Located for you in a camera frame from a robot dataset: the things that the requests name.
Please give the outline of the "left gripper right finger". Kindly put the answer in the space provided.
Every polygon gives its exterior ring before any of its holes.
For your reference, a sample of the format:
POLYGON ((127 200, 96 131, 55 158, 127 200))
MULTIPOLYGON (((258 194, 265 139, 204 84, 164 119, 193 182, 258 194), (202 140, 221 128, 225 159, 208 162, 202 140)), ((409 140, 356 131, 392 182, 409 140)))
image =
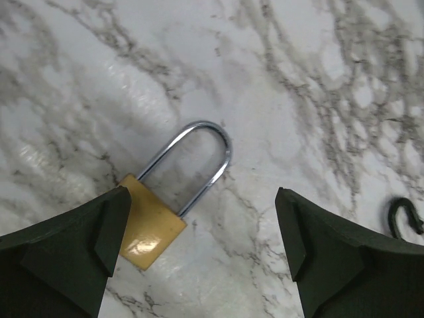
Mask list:
POLYGON ((335 215, 280 188, 278 224, 292 280, 306 317, 422 317, 423 247, 403 240, 404 208, 412 229, 423 222, 407 198, 392 200, 390 236, 335 215))

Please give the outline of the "brass padlock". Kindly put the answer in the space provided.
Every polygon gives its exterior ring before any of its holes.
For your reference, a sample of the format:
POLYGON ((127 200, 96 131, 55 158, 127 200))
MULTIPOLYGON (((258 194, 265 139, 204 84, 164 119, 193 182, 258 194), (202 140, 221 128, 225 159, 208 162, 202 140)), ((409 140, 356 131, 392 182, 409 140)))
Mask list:
POLYGON ((229 167, 232 155, 231 139, 222 126, 211 121, 194 121, 176 133, 139 175, 127 174, 119 185, 128 189, 132 203, 120 255, 143 271, 149 269, 187 227, 184 217, 223 175, 229 167), (223 160, 217 171, 201 186, 200 190, 178 213, 174 213, 153 191, 145 186, 144 179, 163 161, 173 147, 190 133, 199 129, 210 130, 221 138, 224 148, 223 160))

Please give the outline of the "black padlock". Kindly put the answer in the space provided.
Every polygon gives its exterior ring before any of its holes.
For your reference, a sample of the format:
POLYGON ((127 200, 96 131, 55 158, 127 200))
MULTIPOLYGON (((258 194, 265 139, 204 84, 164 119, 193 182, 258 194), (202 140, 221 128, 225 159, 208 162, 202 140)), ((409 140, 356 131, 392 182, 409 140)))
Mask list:
POLYGON ((395 239, 404 240, 402 234, 404 225, 401 222, 407 224, 417 235, 423 234, 423 220, 415 204, 406 197, 395 197, 390 201, 387 219, 391 236, 395 239))

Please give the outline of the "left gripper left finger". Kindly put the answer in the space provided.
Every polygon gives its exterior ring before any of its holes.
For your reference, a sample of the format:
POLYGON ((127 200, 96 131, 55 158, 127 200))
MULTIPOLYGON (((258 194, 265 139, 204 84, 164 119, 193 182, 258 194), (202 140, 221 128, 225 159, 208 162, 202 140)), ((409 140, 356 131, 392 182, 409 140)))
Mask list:
POLYGON ((97 317, 131 202, 119 186, 1 236, 1 316, 97 317))

